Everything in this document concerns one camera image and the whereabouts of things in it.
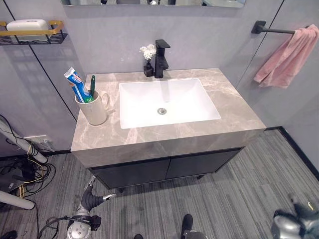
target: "cabinet door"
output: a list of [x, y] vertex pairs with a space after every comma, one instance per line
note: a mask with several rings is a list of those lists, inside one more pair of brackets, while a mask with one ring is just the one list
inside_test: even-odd
[[121, 188], [164, 180], [168, 165], [169, 159], [164, 159], [130, 165], [109, 166], [93, 169], [92, 171], [109, 188]]
[[236, 148], [172, 158], [166, 179], [214, 173], [239, 151]]

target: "toothpaste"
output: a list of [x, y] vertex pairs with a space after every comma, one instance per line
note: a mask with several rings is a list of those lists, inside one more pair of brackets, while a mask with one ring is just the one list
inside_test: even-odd
[[70, 86], [72, 87], [78, 101], [81, 103], [88, 103], [93, 101], [89, 91], [85, 88], [81, 78], [76, 71], [71, 67], [65, 74], [65, 78], [68, 79]]

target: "white soap bar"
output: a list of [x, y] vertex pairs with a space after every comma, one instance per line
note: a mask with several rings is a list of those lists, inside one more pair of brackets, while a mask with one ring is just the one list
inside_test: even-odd
[[[22, 30], [48, 30], [49, 26], [42, 19], [17, 20], [8, 23], [6, 26], [8, 31]], [[17, 36], [19, 41], [47, 41], [45, 35]], [[16, 42], [16, 38], [12, 36], [12, 41]]]

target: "pink towel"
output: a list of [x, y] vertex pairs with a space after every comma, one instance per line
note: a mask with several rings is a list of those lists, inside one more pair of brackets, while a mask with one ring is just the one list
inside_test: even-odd
[[287, 88], [300, 71], [319, 38], [315, 25], [296, 30], [258, 71], [254, 80], [260, 87]]

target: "small vase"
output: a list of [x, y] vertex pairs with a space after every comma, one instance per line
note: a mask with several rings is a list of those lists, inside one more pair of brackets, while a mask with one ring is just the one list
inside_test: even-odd
[[150, 76], [154, 75], [154, 68], [153, 68], [153, 66], [151, 66], [149, 61], [144, 66], [144, 75], [146, 77], [150, 77]]

